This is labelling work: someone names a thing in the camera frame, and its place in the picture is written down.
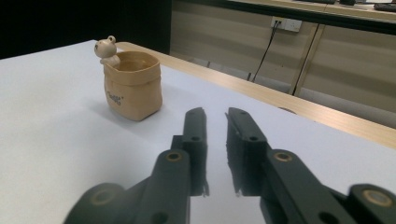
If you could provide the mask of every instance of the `table surface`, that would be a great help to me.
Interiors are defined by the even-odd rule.
[[[140,122],[125,119],[106,103],[94,43],[0,61],[0,223],[62,223],[87,189],[138,183],[195,107],[207,115],[211,195],[191,198],[191,223],[264,223],[259,198],[233,192],[225,148],[230,106],[249,112],[273,148],[296,153],[324,185],[347,193],[371,183],[396,192],[393,130],[119,43],[162,63],[163,107]]]

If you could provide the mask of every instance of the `bear toy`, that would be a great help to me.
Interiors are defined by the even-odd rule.
[[[109,64],[110,66],[119,69],[120,58],[116,55],[116,37],[110,35],[107,39],[102,39],[95,44],[95,54],[101,58],[101,64]]]

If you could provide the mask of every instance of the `printed logo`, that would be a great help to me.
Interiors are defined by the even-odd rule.
[[[114,101],[114,103],[116,103],[117,105],[121,105],[121,100],[123,99],[123,96],[119,97],[117,95],[112,95],[110,94],[110,92],[107,92],[108,97],[110,97],[110,99],[112,99]]]

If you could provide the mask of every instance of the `beige paper pot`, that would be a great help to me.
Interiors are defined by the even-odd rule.
[[[104,64],[108,104],[127,119],[142,120],[163,104],[157,58],[138,51],[117,53],[120,68]]]

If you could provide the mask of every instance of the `wall socket panel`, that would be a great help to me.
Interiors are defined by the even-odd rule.
[[[277,29],[287,30],[292,32],[299,32],[302,22],[292,19],[286,19],[281,17],[273,17],[271,21],[271,27],[274,27],[276,21],[281,21],[277,26]]]

